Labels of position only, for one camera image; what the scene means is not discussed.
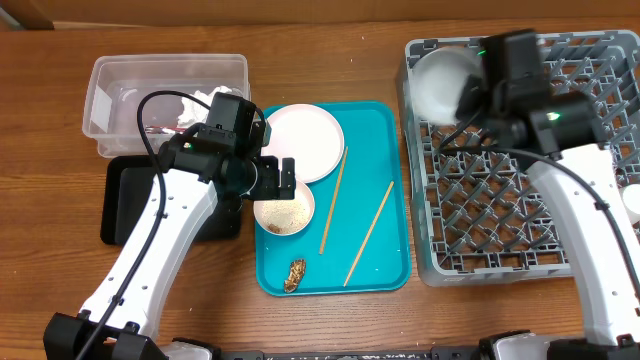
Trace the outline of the grey-green bowl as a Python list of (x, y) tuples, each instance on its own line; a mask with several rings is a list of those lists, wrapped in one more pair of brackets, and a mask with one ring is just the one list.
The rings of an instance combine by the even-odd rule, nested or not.
[(413, 113), (429, 124), (453, 126), (477, 108), (483, 82), (481, 56), (445, 47), (422, 57), (410, 70)]

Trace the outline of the white tissue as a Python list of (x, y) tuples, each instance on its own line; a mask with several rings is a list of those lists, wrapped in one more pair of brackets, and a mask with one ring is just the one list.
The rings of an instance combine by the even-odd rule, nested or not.
[[(232, 89), (226, 86), (218, 86), (210, 93), (196, 90), (192, 94), (192, 97), (200, 100), (205, 105), (210, 106), (217, 93), (231, 94)], [(183, 105), (183, 112), (177, 117), (177, 126), (179, 128), (188, 128), (195, 123), (204, 123), (206, 121), (208, 110), (205, 107), (184, 97), (181, 98), (181, 102)]]

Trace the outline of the red snack wrapper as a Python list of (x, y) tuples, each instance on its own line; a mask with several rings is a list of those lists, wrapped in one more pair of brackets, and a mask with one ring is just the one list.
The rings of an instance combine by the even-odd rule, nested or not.
[(149, 135), (175, 135), (182, 134), (186, 131), (185, 127), (178, 126), (160, 126), (160, 125), (144, 125), (144, 132)]

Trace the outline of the white plastic cup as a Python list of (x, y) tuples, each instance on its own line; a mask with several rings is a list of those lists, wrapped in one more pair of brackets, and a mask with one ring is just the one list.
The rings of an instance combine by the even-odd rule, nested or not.
[(625, 211), (632, 225), (640, 221), (640, 185), (630, 184), (620, 190)]

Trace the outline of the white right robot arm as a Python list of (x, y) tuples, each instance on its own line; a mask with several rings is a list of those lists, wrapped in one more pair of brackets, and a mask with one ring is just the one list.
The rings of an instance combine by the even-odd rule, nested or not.
[(514, 156), (540, 192), (568, 255), (583, 333), (514, 331), (484, 338), (482, 359), (636, 359), (639, 241), (616, 185), (613, 157), (589, 97), (554, 95), (543, 76), (487, 86), (465, 75), (453, 88), (458, 118), (495, 136), (490, 151)]

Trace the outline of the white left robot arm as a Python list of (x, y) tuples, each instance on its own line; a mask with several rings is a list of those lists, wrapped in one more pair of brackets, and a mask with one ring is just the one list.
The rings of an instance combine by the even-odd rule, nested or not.
[(219, 348), (176, 338), (155, 343), (168, 293), (201, 228), (220, 206), (289, 200), (294, 162), (264, 156), (269, 125), (240, 130), (197, 123), (151, 155), (146, 204), (119, 257), (75, 316), (56, 313), (43, 343), (50, 359), (218, 359)]

